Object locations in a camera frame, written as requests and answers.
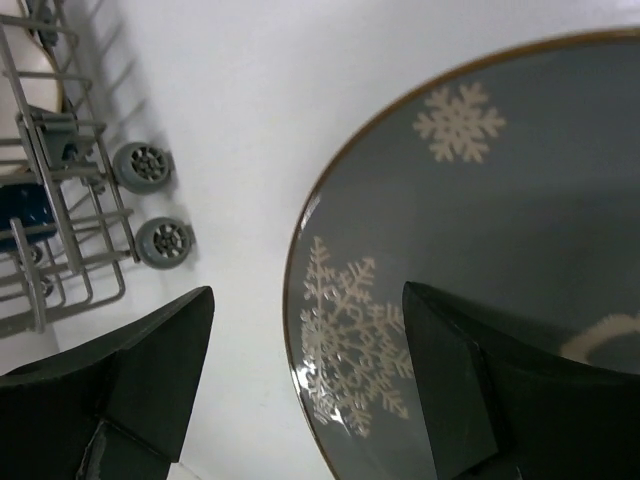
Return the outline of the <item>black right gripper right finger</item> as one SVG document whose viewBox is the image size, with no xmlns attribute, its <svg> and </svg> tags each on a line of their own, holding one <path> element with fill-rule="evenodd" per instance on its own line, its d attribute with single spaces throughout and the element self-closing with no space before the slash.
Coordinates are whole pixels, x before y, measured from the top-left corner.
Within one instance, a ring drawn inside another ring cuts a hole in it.
<svg viewBox="0 0 640 480">
<path fill-rule="evenodd" d="M 639 379 L 565 359 L 431 286 L 402 293 L 406 339 L 440 479 L 635 479 Z"/>
</svg>

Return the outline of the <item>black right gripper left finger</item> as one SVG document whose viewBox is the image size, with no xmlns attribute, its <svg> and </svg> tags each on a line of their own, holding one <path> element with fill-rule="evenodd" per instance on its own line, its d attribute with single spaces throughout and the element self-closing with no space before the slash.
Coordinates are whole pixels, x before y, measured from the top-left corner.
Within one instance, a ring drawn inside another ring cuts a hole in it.
<svg viewBox="0 0 640 480">
<path fill-rule="evenodd" d="M 4 479 L 165 479 L 214 317 L 209 286 L 1 377 Z"/>
</svg>

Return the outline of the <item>blue shell shaped dish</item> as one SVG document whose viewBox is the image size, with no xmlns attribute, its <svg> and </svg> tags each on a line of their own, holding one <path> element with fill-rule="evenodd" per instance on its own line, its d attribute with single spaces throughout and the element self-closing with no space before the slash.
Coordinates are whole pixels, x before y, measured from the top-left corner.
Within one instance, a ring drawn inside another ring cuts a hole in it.
<svg viewBox="0 0 640 480">
<path fill-rule="evenodd" d="M 32 245 L 53 237 L 55 219 L 43 186 L 38 184 L 13 184 L 1 187 L 1 231 L 11 231 L 10 219 L 18 218 L 25 229 L 51 224 L 47 231 L 27 233 Z"/>
</svg>

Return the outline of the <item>grey tree pattern plate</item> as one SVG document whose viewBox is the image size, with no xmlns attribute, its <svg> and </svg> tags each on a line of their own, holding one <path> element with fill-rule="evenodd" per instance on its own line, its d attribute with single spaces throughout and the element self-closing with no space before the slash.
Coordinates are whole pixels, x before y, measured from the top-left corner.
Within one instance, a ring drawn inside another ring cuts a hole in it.
<svg viewBox="0 0 640 480">
<path fill-rule="evenodd" d="M 336 479 L 436 475 L 405 336 L 423 283 L 523 343 L 639 371 L 639 31 L 437 76 L 332 159 L 283 285 L 300 406 Z"/>
</svg>

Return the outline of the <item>cream divided plate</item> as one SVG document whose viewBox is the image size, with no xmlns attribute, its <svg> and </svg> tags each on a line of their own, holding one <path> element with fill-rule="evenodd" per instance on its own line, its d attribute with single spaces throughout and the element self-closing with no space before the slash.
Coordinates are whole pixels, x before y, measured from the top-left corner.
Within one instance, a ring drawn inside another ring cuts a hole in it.
<svg viewBox="0 0 640 480">
<path fill-rule="evenodd" d="M 44 48 L 23 28 L 6 25 L 3 27 L 14 65 L 18 71 L 53 74 L 53 62 Z M 30 106 L 60 112 L 62 86 L 59 80 L 47 78 L 20 78 L 20 84 Z M 1 139 L 20 137 L 16 115 L 20 112 L 10 80 L 1 74 Z M 23 166 L 6 163 L 6 160 L 27 160 L 21 143 L 1 147 L 1 175 L 19 172 Z"/>
</svg>

